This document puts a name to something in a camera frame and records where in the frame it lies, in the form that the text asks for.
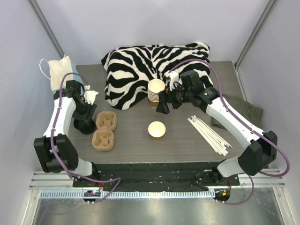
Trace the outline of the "brown paper cup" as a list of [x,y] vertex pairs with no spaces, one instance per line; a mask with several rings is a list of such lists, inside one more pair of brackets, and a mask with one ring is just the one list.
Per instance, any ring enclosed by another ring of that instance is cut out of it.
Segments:
[[152,140],[159,141],[163,138],[166,132],[165,125],[160,121],[154,121],[148,126],[148,133]]

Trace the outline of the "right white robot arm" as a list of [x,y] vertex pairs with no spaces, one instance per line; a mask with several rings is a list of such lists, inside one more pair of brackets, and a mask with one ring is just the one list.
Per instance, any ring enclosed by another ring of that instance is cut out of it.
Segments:
[[168,104],[178,109],[183,103],[191,103],[218,120],[244,149],[240,156],[226,159],[215,168],[211,174],[215,184],[223,185],[238,173],[254,176],[276,159],[277,135],[272,131],[265,133],[243,118],[214,87],[206,87],[196,71],[181,75],[172,71],[164,78],[167,85],[158,94],[158,113],[168,114]]

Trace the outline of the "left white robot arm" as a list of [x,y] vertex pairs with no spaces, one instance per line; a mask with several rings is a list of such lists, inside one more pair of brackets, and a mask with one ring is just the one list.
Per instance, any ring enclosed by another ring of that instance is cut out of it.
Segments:
[[83,177],[89,187],[99,183],[96,165],[80,159],[68,137],[71,125],[84,135],[95,131],[96,124],[92,116],[97,107],[94,103],[97,94],[90,90],[89,85],[76,80],[67,81],[65,87],[54,93],[54,110],[48,128],[33,143],[45,173],[66,171],[71,178]]

